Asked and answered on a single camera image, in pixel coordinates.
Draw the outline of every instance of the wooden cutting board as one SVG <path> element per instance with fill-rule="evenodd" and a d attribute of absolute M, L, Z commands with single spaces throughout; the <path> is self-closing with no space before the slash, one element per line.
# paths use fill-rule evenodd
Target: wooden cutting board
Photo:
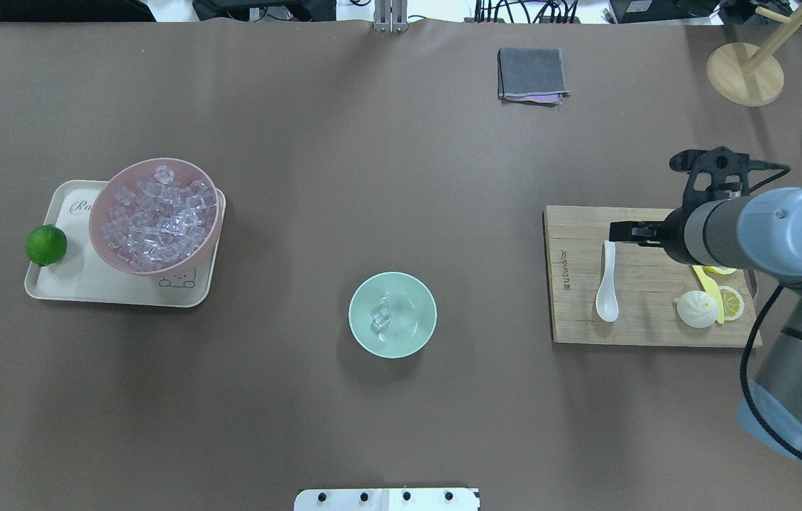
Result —
<path fill-rule="evenodd" d="M 633 346 L 743 347 L 754 323 L 754 302 L 745 274 L 713 275 L 719 285 L 735 288 L 745 301 L 738 320 L 708 328 L 686 326 L 673 300 L 702 289 L 692 268 L 674 262 L 660 248 L 616 243 L 615 293 L 619 318 L 606 323 L 596 316 L 596 290 L 603 274 L 603 241 L 609 223 L 663 220 L 670 209 L 547 206 L 546 257 L 553 339 L 558 343 Z M 755 346 L 761 346 L 760 336 Z"/>

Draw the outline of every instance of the folded cloth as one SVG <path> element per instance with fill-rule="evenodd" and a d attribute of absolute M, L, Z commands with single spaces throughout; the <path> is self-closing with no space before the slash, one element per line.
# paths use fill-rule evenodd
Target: folded cloth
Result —
<path fill-rule="evenodd" d="M 502 48 L 498 65 L 499 99 L 559 104 L 571 93 L 558 48 Z"/>

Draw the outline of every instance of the ceramic spoon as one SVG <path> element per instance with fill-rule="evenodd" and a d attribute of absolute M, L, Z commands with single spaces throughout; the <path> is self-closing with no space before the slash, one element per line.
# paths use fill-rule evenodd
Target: ceramic spoon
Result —
<path fill-rule="evenodd" d="M 615 299 L 615 243 L 603 242 L 603 280 L 596 292 L 596 314 L 609 323 L 619 318 L 619 302 Z"/>

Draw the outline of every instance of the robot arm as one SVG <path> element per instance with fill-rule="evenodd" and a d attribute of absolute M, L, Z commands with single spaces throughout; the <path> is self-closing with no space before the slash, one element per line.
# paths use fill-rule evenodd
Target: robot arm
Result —
<path fill-rule="evenodd" d="M 771 300 L 783 287 L 799 295 L 799 304 L 754 380 L 742 381 L 745 401 L 736 419 L 756 439 L 802 460 L 802 188 L 748 195 L 788 168 L 750 160 L 726 148 L 684 151 L 671 159 L 670 166 L 689 174 L 682 207 L 663 221 L 612 223 L 609 239 L 659 246 L 687 265 L 728 266 L 773 275 L 781 287 Z M 748 172 L 771 168 L 781 172 L 749 187 Z M 710 183 L 700 190 L 696 185 L 703 174 L 710 175 Z M 750 345 L 742 357 L 743 375 Z"/>

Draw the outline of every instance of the cartoon drawing on tray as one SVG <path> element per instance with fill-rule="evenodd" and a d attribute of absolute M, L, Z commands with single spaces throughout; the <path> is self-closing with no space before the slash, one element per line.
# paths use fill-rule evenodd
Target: cartoon drawing on tray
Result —
<path fill-rule="evenodd" d="M 165 276 L 158 281 L 158 287 L 196 287 L 196 268 L 173 275 L 172 278 L 173 281 Z"/>

